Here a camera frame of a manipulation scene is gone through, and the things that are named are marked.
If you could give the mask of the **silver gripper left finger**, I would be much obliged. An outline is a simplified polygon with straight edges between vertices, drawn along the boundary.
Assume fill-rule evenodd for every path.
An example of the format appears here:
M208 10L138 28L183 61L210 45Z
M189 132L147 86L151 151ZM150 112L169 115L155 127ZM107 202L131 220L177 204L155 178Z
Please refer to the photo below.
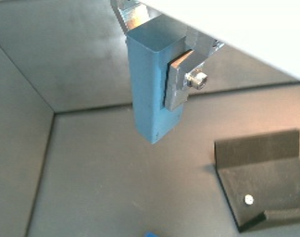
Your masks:
M139 0L110 0L110 6L123 33L161 15L153 7L145 5Z

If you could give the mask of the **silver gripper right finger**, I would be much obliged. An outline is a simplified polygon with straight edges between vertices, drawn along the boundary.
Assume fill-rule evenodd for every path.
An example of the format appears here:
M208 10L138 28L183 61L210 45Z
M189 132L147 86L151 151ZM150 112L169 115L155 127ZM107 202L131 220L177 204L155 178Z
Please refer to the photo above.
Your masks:
M224 45L197 29L187 28L186 51L169 64L163 105L170 111L187 101L190 88L201 90L205 87L209 76L204 65Z

